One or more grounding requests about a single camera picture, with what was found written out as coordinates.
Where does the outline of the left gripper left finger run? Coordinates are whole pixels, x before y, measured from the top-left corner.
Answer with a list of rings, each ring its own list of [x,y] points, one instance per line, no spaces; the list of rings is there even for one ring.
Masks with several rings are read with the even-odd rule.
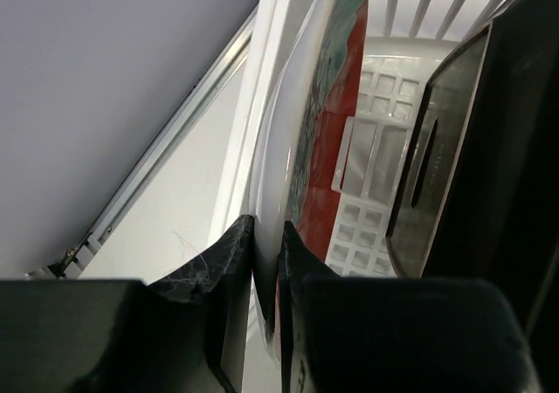
[[[238,392],[254,220],[152,284],[5,280],[4,392]]]

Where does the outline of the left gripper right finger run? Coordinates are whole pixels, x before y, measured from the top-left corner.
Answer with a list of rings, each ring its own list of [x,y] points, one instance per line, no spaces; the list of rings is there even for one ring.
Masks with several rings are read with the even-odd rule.
[[[503,293],[483,280],[342,277],[291,223],[278,257],[285,392],[538,392]]]

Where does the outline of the large red teal floral plate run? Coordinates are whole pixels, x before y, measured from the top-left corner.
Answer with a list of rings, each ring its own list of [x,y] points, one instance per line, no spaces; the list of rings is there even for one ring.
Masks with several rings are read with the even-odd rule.
[[[331,188],[346,120],[356,111],[369,0],[291,0],[269,79],[252,165],[259,325],[277,343],[276,278],[285,223],[328,250],[339,197]]]

